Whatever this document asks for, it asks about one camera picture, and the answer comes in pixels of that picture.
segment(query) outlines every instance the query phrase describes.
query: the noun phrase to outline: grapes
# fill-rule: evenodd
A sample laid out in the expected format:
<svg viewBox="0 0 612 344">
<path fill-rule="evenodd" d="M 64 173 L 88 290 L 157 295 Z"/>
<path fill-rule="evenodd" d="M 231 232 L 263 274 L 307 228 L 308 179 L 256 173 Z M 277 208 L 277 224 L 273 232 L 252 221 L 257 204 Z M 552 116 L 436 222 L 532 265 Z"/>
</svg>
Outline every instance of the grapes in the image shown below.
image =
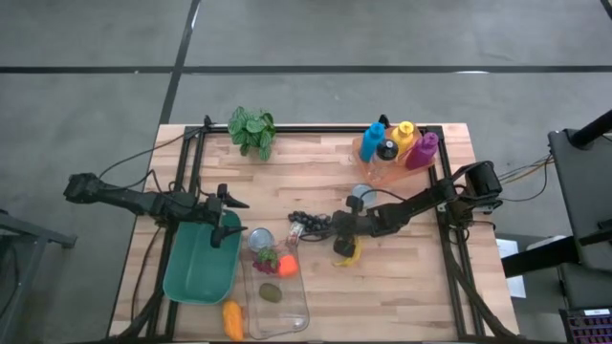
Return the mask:
<svg viewBox="0 0 612 344">
<path fill-rule="evenodd" d="M 304 225 L 305 233 L 329 231 L 332 223 L 332 218 L 326 214 L 309 215 L 304 211 L 294 211 L 287 215 L 289 221 L 297 222 Z"/>
</svg>

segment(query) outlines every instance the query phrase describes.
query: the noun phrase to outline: yellow bottle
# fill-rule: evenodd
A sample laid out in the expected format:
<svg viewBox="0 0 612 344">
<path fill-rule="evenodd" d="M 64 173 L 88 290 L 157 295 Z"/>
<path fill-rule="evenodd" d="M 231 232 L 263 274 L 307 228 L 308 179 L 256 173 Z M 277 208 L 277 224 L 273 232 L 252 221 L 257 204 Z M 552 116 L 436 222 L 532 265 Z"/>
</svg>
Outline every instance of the yellow bottle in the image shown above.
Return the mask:
<svg viewBox="0 0 612 344">
<path fill-rule="evenodd" d="M 414 125 L 412 122 L 403 121 L 391 132 L 391 139 L 398 144 L 400 151 L 398 157 L 400 157 L 406 150 L 410 149 L 414 144 Z"/>
</svg>

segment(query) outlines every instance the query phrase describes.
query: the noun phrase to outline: banana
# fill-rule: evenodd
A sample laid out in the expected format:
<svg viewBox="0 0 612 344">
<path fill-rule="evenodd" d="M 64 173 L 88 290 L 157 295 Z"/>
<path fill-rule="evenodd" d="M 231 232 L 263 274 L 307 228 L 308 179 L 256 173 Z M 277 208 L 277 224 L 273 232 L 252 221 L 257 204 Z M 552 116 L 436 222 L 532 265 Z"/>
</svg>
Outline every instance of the banana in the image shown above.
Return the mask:
<svg viewBox="0 0 612 344">
<path fill-rule="evenodd" d="M 336 262 L 334 263 L 335 267 L 350 267 L 353 264 L 355 264 L 357 261 L 359 261 L 361 258 L 361 239 L 359 236 L 355 236 L 355 252 L 353 253 L 353 256 L 350 258 L 345 258 L 343 261 L 341 262 Z"/>
</svg>

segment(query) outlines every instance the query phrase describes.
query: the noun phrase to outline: black keyboard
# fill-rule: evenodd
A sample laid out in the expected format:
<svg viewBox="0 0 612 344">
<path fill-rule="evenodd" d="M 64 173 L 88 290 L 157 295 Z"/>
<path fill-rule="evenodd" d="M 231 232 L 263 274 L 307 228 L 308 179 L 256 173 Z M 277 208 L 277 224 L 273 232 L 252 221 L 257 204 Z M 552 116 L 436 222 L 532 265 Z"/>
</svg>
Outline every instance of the black keyboard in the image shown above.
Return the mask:
<svg viewBox="0 0 612 344">
<path fill-rule="evenodd" d="M 571 343 L 612 343 L 612 308 L 561 310 L 559 313 Z"/>
</svg>

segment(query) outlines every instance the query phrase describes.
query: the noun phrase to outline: green dustpan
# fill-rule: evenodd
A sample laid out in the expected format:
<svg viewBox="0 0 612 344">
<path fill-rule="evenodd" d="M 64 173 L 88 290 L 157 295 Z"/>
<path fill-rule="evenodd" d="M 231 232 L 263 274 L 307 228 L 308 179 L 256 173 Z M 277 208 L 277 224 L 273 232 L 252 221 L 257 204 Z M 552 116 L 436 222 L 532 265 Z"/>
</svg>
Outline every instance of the green dustpan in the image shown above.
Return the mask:
<svg viewBox="0 0 612 344">
<path fill-rule="evenodd" d="M 240 219 L 226 210 L 222 225 L 240 226 Z M 211 225 L 179 225 L 164 278 L 164 292 L 170 300 L 210 305 L 231 293 L 242 235 L 232 234 L 213 248 L 211 233 Z"/>
</svg>

